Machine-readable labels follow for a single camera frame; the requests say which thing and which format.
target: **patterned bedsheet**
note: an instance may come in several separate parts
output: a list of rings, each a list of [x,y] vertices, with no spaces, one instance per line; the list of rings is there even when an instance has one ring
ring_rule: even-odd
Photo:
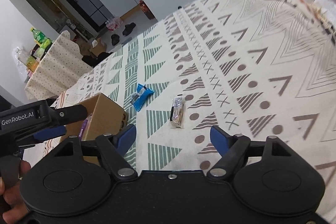
[[[138,83],[155,90],[140,112]],[[252,140],[276,135],[323,176],[318,212],[336,223],[336,52],[300,0],[197,0],[114,53],[57,100],[102,92],[129,112],[136,143],[125,158],[138,172],[209,170],[220,156],[212,125]],[[186,96],[183,129],[169,113]],[[47,153],[58,143],[46,143]]]

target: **shoe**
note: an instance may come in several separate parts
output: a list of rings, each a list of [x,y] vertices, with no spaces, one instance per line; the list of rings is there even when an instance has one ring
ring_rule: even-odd
[[[125,25],[125,30],[123,31],[123,36],[126,37],[126,36],[130,35],[135,27],[136,27],[136,24],[134,22],[132,22],[131,24]]]
[[[117,34],[112,34],[111,40],[112,40],[112,46],[115,46],[115,45],[117,45],[119,43],[120,36],[117,35]]]

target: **finger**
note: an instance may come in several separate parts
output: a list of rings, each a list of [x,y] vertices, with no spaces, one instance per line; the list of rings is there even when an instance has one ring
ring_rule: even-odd
[[[20,183],[18,182],[14,187],[9,188],[3,194],[3,198],[5,199],[6,203],[9,205],[16,205],[22,202],[21,195],[20,195]]]
[[[23,177],[25,174],[31,170],[30,163],[28,161],[22,160],[20,163],[20,177]]]
[[[5,191],[5,184],[3,183],[2,177],[0,177],[0,195]]]
[[[8,212],[3,213],[2,218],[7,224],[15,224],[26,214],[28,214],[26,205],[24,205],[24,203],[21,203],[15,206],[13,209],[9,210]]]

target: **tiled floor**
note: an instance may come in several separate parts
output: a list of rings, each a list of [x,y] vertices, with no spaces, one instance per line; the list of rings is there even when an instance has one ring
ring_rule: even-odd
[[[133,29],[132,33],[124,37],[123,31],[125,30],[125,25],[130,24],[134,22],[136,24],[136,27]],[[153,26],[158,21],[156,19],[149,20],[146,15],[142,11],[138,11],[135,14],[131,15],[129,18],[127,18],[124,22],[124,25],[121,26],[119,29],[113,31],[113,32],[107,32],[102,37],[101,40],[103,43],[107,45],[107,52],[113,52],[113,48],[115,46],[112,46],[111,42],[111,36],[112,34],[117,34],[120,36],[120,42],[118,44],[122,44],[124,41],[129,40],[131,41],[133,38],[137,37],[139,34],[143,33],[145,30],[149,29],[151,26]]]

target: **blue snack package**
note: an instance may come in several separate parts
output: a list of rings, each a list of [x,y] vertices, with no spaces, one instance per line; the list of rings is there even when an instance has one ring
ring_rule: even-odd
[[[147,98],[155,92],[141,84],[138,84],[136,91],[137,93],[131,95],[131,104],[135,107],[136,111],[139,112]]]

